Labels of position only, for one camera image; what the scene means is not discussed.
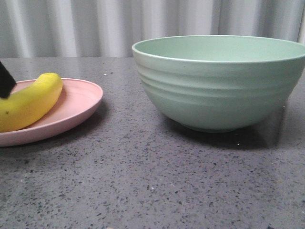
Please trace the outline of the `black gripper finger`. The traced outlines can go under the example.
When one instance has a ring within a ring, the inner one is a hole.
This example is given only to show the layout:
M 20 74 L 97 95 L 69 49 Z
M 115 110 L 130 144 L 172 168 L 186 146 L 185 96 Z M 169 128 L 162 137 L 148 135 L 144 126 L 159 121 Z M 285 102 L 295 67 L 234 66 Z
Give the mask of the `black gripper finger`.
M 0 62 L 0 97 L 8 98 L 15 85 L 15 79 L 2 64 L 2 62 Z

